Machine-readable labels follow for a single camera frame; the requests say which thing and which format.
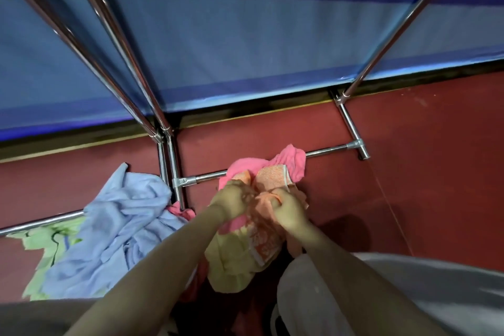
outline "orange garment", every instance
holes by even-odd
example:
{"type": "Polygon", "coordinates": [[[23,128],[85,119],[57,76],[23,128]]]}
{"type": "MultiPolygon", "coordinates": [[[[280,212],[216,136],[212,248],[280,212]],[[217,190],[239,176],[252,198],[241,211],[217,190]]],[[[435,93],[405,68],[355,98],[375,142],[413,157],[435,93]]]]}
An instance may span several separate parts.
{"type": "Polygon", "coordinates": [[[301,245],[279,225],[273,212],[280,205],[280,197],[271,193],[275,188],[287,189],[306,205],[306,196],[292,183],[287,167],[264,167],[254,180],[248,171],[236,174],[233,179],[249,184],[259,195],[250,203],[244,225],[226,234],[217,233],[205,251],[208,280],[215,291],[223,293],[244,289],[256,272],[276,258],[285,240],[294,257],[302,252],[301,245]]]}

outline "chrome pipe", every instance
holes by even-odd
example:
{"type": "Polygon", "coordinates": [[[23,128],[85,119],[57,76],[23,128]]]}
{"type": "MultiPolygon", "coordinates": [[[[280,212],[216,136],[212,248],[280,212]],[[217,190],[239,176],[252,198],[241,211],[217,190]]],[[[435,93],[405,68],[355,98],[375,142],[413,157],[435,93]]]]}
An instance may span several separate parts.
{"type": "Polygon", "coordinates": [[[345,121],[345,124],[348,128],[348,131],[352,135],[352,138],[355,141],[361,141],[362,144],[357,148],[357,151],[359,152],[359,157],[361,160],[369,160],[371,157],[369,153],[367,152],[366,146],[364,145],[364,141],[362,140],[359,132],[357,131],[357,127],[353,123],[352,118],[350,117],[350,114],[348,110],[346,109],[346,106],[344,103],[338,104],[338,98],[340,97],[336,92],[333,92],[329,90],[329,94],[333,98],[334,102],[336,103],[336,106],[340,110],[341,115],[343,116],[343,120],[345,121]]]}
{"type": "Polygon", "coordinates": [[[52,225],[53,223],[58,223],[62,221],[66,221],[69,219],[78,218],[84,215],[84,210],[79,210],[77,212],[67,212],[66,214],[60,214],[53,217],[39,219],[31,222],[26,222],[21,225],[4,227],[0,229],[0,237],[5,235],[18,233],[20,231],[27,231],[34,229],[35,227],[44,226],[44,225],[52,225]]]}
{"type": "Polygon", "coordinates": [[[135,54],[133,53],[133,49],[126,39],[126,35],[124,34],[122,28],[120,27],[116,17],[112,9],[110,8],[107,0],[88,0],[94,11],[98,15],[103,27],[107,31],[110,39],[114,43],[117,51],[120,53],[124,62],[126,63],[129,71],[133,75],[136,83],[140,87],[144,97],[147,99],[149,106],[154,112],[154,116],[156,117],[159,125],[165,133],[165,135],[173,136],[173,129],[171,128],[166,116],[164,115],[163,110],[156,97],[154,96],[154,92],[152,91],[147,78],[145,77],[138,60],[136,59],[135,54]]]}
{"type": "Polygon", "coordinates": [[[394,45],[406,29],[412,24],[416,17],[423,11],[430,0],[418,0],[412,8],[403,16],[400,22],[387,36],[387,38],[378,46],[371,58],[367,61],[366,66],[353,79],[350,86],[338,98],[336,104],[344,103],[354,92],[355,89],[362,83],[364,78],[369,74],[373,67],[380,61],[384,54],[394,45]]]}
{"type": "MultiPolygon", "coordinates": [[[[306,153],[306,157],[311,158],[311,157],[316,157],[318,155],[326,155],[326,154],[333,153],[338,150],[358,149],[361,146],[363,146],[363,144],[364,144],[364,142],[362,141],[362,139],[357,139],[352,142],[345,143],[343,145],[338,145],[338,146],[333,146],[331,148],[324,148],[324,149],[309,151],[306,153]]],[[[178,178],[178,179],[173,180],[173,185],[180,186],[180,187],[196,185],[201,182],[205,182],[205,181],[209,181],[212,179],[223,177],[226,175],[226,173],[227,173],[227,170],[220,170],[218,172],[201,174],[198,176],[178,178]]]]}
{"type": "Polygon", "coordinates": [[[41,18],[53,29],[63,42],[81,59],[105,87],[123,104],[133,118],[142,125],[143,129],[156,142],[162,137],[147,120],[140,109],[129,99],[119,84],[110,76],[98,61],[91,55],[86,47],[73,35],[72,31],[60,20],[46,0],[25,0],[41,18]]]}
{"type": "Polygon", "coordinates": [[[168,186],[170,186],[170,177],[168,173],[168,164],[167,164],[167,157],[166,157],[166,143],[165,141],[163,142],[158,142],[158,157],[159,157],[159,175],[161,179],[163,180],[164,183],[166,183],[168,186]]]}
{"type": "MultiPolygon", "coordinates": [[[[170,159],[170,170],[171,170],[171,177],[173,181],[178,181],[180,179],[180,172],[179,172],[179,161],[178,161],[178,151],[177,151],[177,142],[175,140],[175,137],[167,137],[166,139],[167,145],[168,145],[168,157],[170,159]]],[[[184,210],[186,209],[186,197],[184,195],[184,190],[182,189],[182,186],[175,185],[174,182],[172,182],[172,187],[173,187],[173,193],[175,194],[175,199],[180,202],[180,209],[184,210]]]]}

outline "forearm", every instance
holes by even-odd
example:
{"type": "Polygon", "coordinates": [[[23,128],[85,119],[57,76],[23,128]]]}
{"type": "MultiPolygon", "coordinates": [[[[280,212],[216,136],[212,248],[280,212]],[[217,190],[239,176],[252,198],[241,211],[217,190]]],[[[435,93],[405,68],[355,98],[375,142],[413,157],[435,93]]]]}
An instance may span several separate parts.
{"type": "Polygon", "coordinates": [[[225,220],[218,207],[208,207],[152,250],[67,335],[140,335],[157,331],[225,220]]]}
{"type": "Polygon", "coordinates": [[[303,226],[293,236],[303,244],[356,336],[446,335],[391,283],[315,226],[303,226]]]}

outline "floor seam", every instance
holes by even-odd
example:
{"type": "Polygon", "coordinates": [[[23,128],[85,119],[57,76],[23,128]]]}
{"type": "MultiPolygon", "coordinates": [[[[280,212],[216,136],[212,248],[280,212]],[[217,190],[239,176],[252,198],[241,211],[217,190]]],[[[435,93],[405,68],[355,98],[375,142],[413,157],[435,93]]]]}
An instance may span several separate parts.
{"type": "Polygon", "coordinates": [[[383,190],[383,187],[381,186],[380,180],[378,179],[378,176],[376,175],[375,169],[373,168],[371,162],[369,163],[369,167],[371,168],[371,171],[373,173],[373,176],[375,177],[376,183],[377,183],[378,187],[380,188],[381,194],[382,194],[383,198],[385,199],[385,202],[387,203],[388,209],[390,210],[392,216],[394,217],[394,220],[396,221],[396,225],[399,228],[401,236],[404,239],[404,243],[406,243],[406,247],[408,248],[409,253],[411,254],[411,256],[415,256],[415,254],[413,253],[413,249],[411,248],[411,245],[408,242],[408,238],[406,237],[406,234],[404,234],[403,228],[401,227],[401,224],[399,223],[399,220],[397,219],[396,213],[392,209],[392,205],[390,204],[389,199],[387,198],[387,195],[385,194],[385,191],[383,190]]]}

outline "person's left hand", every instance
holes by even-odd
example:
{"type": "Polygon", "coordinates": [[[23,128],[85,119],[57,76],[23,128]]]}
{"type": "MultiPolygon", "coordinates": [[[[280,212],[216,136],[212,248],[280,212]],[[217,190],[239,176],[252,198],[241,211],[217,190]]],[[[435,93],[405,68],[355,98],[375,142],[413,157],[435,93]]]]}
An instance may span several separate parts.
{"type": "Polygon", "coordinates": [[[242,215],[256,195],[255,190],[242,181],[230,180],[212,198],[210,207],[219,209],[223,213],[223,221],[227,222],[242,215]]]}

